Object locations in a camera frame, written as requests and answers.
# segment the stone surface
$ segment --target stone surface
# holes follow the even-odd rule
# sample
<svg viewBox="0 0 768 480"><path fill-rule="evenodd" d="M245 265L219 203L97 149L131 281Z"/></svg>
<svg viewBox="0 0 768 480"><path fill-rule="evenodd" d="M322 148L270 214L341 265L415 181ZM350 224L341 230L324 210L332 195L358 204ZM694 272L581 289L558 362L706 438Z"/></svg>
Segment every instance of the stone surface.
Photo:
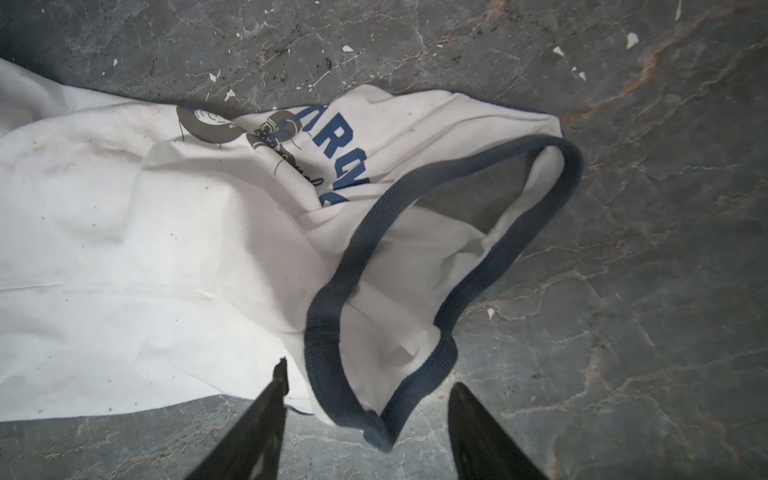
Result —
<svg viewBox="0 0 768 480"><path fill-rule="evenodd" d="M281 478L453 478L455 381L550 478L767 477L767 35L768 4L736 0L0 5L0 55L65 84L230 117L447 88L557 114L582 148L578 191L459 320L394 451L290 414ZM514 171L424 201L488 225ZM0 477L183 478L247 403L0 424Z"/></svg>

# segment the white debris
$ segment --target white debris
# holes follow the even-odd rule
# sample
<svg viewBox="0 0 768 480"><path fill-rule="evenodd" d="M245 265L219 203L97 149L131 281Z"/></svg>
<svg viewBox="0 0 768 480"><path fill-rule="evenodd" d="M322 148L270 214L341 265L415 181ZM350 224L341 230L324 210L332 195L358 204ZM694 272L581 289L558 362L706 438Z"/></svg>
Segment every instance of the white debris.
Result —
<svg viewBox="0 0 768 480"><path fill-rule="evenodd" d="M640 43L640 39L637 37L637 34L634 32L631 32L629 35L627 35L627 50L634 47Z"/></svg>

